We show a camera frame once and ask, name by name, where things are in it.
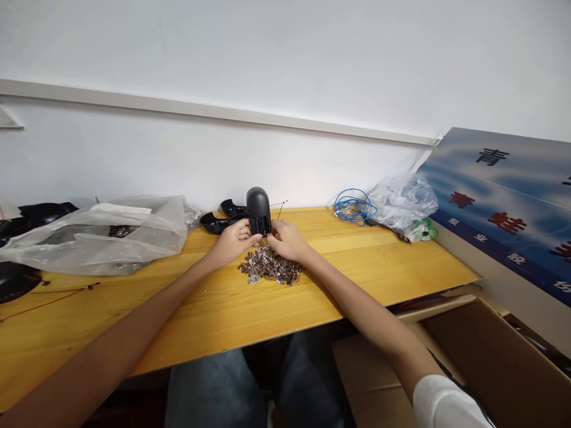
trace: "hand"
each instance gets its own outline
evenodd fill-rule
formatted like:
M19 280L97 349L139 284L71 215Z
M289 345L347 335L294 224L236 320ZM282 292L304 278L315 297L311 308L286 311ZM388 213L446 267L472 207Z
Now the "hand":
M205 256L215 269L232 263L251 246L259 247L261 234L252 236L248 219L242 219L228 226L216 241L216 244Z
M288 220L272 220L272 227L279 233L280 239L269 234L266 239L270 247L280 256L304 264L314 249L308 244L297 226Z

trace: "clear plastic bag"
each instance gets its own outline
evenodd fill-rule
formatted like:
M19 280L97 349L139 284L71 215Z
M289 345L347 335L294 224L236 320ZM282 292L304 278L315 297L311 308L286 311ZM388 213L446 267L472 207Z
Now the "clear plastic bag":
M75 211L10 239L0 248L0 262L76 275L128 275L180 253L202 215L188 208L183 196L113 204Z
M369 198L379 210L372 219L412 242L419 241L426 231L425 223L418 221L438 209L432 187L418 174L388 177L369 192Z

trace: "person's left hand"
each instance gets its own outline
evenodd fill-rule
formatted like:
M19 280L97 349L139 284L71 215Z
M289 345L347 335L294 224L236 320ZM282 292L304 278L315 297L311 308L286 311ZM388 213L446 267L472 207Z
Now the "person's left hand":
M261 234L252 236L249 219L242 219L227 227L212 249L205 256L214 266L220 269L235 261L248 248L259 247Z

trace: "sleeve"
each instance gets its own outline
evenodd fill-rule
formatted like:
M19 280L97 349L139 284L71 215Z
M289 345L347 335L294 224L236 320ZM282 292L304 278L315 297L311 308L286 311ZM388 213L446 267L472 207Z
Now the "sleeve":
M418 382L412 402L419 428L494 427L471 396L438 374Z

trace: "person's right hand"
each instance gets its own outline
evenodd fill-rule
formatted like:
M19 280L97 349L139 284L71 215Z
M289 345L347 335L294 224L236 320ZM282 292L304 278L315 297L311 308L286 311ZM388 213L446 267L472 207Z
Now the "person's right hand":
M279 233L280 239L269 234L266 237L269 246L283 258L303 264L313 248L297 226L288 220L272 220L272 227Z

